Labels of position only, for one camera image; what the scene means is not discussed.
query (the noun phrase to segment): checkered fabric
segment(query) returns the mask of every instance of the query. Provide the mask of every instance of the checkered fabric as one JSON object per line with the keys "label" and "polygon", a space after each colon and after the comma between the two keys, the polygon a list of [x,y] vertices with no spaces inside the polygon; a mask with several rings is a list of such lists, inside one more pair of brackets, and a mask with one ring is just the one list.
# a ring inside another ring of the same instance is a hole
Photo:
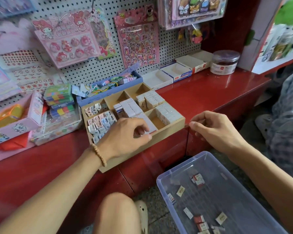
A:
{"label": "checkered fabric", "polygon": [[282,85],[272,118],[266,140],[268,151],[274,162],[293,177],[293,74]]}

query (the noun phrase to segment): white perforated board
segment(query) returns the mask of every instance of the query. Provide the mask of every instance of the white perforated board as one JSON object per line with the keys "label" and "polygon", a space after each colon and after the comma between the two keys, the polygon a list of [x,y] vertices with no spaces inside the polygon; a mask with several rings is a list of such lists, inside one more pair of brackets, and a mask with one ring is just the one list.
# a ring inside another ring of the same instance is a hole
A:
{"label": "white perforated board", "polygon": [[[54,15],[64,11],[73,11],[76,9],[91,9],[92,0],[35,0],[37,11],[33,14],[20,15],[7,20],[17,23],[23,17],[26,19],[39,19],[48,15]],[[73,85],[81,83],[92,83],[104,78],[108,78],[123,71],[124,63],[121,55],[121,48],[117,37],[117,31],[113,22],[113,17],[118,11],[127,11],[136,9],[154,3],[156,0],[94,0],[95,6],[101,6],[106,14],[107,21],[110,25],[110,30],[116,47],[117,56],[104,60],[90,59],[85,62],[80,62],[69,67],[62,68],[62,71],[67,79]],[[160,64],[153,64],[141,67],[138,72],[144,74],[153,68],[171,62],[173,59],[186,55],[190,52],[197,51],[201,45],[187,45],[185,42],[179,42],[176,39],[177,31],[165,31],[159,29],[160,43]],[[20,99],[20,95],[6,99],[0,102],[0,110],[8,104],[12,104]]]}

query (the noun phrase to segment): person's left hand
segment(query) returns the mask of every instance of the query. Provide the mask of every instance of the person's left hand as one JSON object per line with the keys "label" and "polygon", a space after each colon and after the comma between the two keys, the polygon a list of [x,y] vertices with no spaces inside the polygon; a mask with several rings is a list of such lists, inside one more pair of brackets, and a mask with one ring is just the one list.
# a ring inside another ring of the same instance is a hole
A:
{"label": "person's left hand", "polygon": [[[97,144],[101,156],[109,160],[136,151],[152,139],[152,135],[144,135],[144,131],[149,131],[149,127],[141,118],[119,119]],[[141,136],[134,138],[134,132]]]}

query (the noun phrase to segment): wooden compartment box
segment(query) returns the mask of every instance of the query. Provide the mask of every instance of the wooden compartment box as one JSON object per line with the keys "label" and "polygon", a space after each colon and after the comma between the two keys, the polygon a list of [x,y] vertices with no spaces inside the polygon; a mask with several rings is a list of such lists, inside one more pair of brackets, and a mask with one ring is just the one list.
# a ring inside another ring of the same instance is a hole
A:
{"label": "wooden compartment box", "polygon": [[[110,96],[102,98],[102,99],[100,99],[98,101],[94,101],[94,102],[89,103],[89,104],[87,104],[85,106],[82,106],[82,115],[83,115],[83,118],[84,118],[84,123],[85,123],[86,128],[88,126],[88,120],[93,118],[93,117],[95,117],[95,115],[88,117],[86,112],[85,112],[86,108],[94,106],[97,103],[100,103],[101,105],[107,104],[107,108],[104,109],[102,107],[102,110],[101,110],[100,114],[110,110],[118,120],[119,118],[118,118],[117,113],[115,112],[114,107],[113,107],[115,104],[118,104],[118,103],[120,103],[120,102],[122,102],[122,101],[124,101],[126,99],[129,99],[129,98],[132,98],[133,100],[136,101],[137,100],[136,97],[138,95],[146,93],[146,92],[148,92],[150,90],[152,90],[152,89],[149,88],[146,84],[140,83],[140,84],[132,86],[132,87],[126,89],[126,90],[117,92],[115,94],[112,94]],[[157,130],[152,133],[152,140],[149,141],[146,145],[141,146],[138,150],[136,150],[133,153],[130,153],[130,154],[127,154],[125,156],[118,157],[118,158],[113,158],[113,159],[109,160],[106,167],[101,167],[99,169],[101,172],[108,171],[109,169],[117,166],[118,164],[122,163],[123,161],[126,161],[127,159],[133,157],[134,155],[136,155],[136,154],[142,152],[143,150],[149,148],[150,146],[156,144],[157,142],[160,142],[161,140],[167,138],[168,136],[172,135],[173,133],[176,133],[178,130],[183,129],[184,126],[185,126],[185,120],[186,119],[184,117],[172,122],[171,124],[165,125],[157,117],[155,108],[145,111],[144,114],[151,120],[151,122],[157,128]],[[93,140],[92,140],[93,135],[91,133],[89,133],[88,130],[87,130],[87,135],[88,135],[88,138],[89,138],[89,142],[93,143]]]}

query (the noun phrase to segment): forearm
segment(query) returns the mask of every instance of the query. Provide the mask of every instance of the forearm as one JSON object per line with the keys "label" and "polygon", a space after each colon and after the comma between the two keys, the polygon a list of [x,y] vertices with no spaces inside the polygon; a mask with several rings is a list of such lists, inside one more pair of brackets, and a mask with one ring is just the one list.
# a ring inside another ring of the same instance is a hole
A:
{"label": "forearm", "polygon": [[0,234],[56,233],[100,166],[100,159],[87,149],[73,165],[0,224]]}
{"label": "forearm", "polygon": [[293,233],[293,178],[252,146],[238,151],[234,161]]}

